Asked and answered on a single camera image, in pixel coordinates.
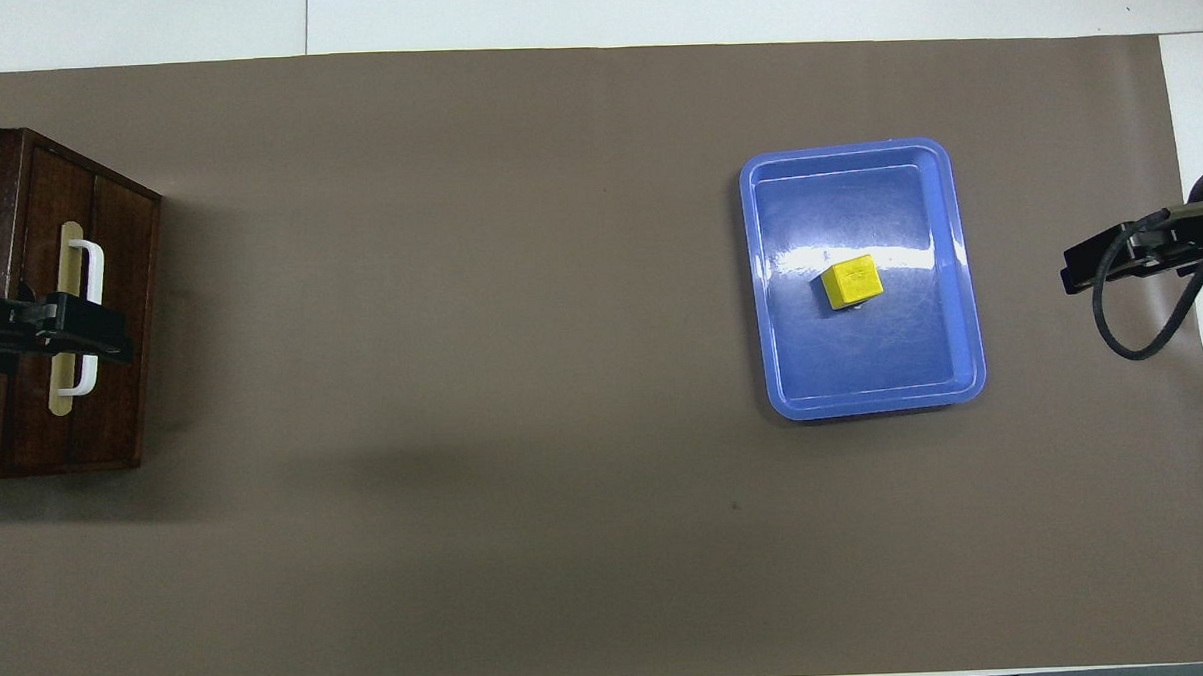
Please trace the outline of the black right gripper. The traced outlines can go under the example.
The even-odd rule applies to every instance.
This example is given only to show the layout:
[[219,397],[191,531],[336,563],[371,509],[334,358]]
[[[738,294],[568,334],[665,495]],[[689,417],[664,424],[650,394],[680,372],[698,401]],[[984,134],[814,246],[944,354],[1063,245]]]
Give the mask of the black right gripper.
[[1136,242],[1128,235],[1122,243],[1114,243],[1134,225],[1119,223],[1066,249],[1060,269],[1063,293],[1085,292],[1102,278],[1195,273],[1203,259],[1203,202],[1169,207],[1161,214],[1136,235]]

